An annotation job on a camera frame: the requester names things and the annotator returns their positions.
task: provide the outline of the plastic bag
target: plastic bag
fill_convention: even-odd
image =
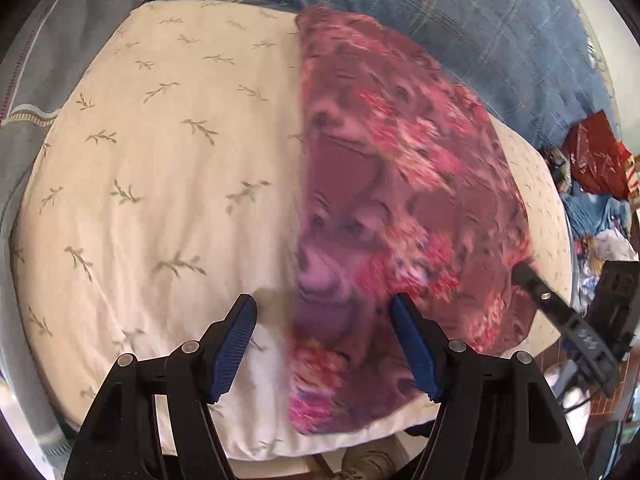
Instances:
[[[578,258],[578,306],[584,316],[595,297],[604,262],[595,255],[593,237],[576,240],[574,247]]]
[[[628,199],[625,174],[628,155],[621,153],[604,111],[572,126],[562,152],[571,164],[571,176],[585,192],[611,193],[618,200]]]
[[[638,254],[617,229],[606,229],[593,238],[597,259],[617,262],[637,262]]]

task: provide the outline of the blue checked fabric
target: blue checked fabric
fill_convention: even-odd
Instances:
[[[571,124],[601,109],[614,123],[571,0],[241,1],[289,10],[324,2],[369,14],[423,46],[536,148],[560,144]]]

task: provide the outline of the bed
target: bed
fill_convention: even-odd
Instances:
[[[258,327],[232,391],[212,408],[231,458],[305,456],[434,418],[422,397],[356,433],[303,436],[288,424],[304,146],[293,18],[230,2],[145,4],[50,129],[15,226],[14,277],[31,349],[72,423],[119,354],[169,354],[242,292],[258,302]],[[546,165],[495,125],[535,263],[568,301],[570,242]],[[557,336],[537,314],[521,348],[538,354]],[[166,409],[160,428],[172,452]]]

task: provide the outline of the metal screw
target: metal screw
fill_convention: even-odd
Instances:
[[[122,354],[120,357],[118,357],[118,366],[129,366],[131,363],[133,362],[133,355],[131,354]]]
[[[193,354],[198,348],[200,348],[200,343],[197,341],[187,341],[180,348],[185,354]]]
[[[454,352],[464,352],[466,350],[466,344],[464,341],[460,341],[460,339],[452,339],[449,341],[449,348]]]
[[[533,357],[531,357],[531,354],[523,350],[516,352],[516,359],[524,365],[528,365],[530,362],[533,361]]]

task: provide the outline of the pile of clothes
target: pile of clothes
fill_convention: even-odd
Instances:
[[[572,307],[585,315],[604,262],[638,261],[629,232],[632,211],[640,206],[635,160],[614,137],[604,111],[573,126],[561,150],[549,147],[543,155],[574,239],[578,287]]]

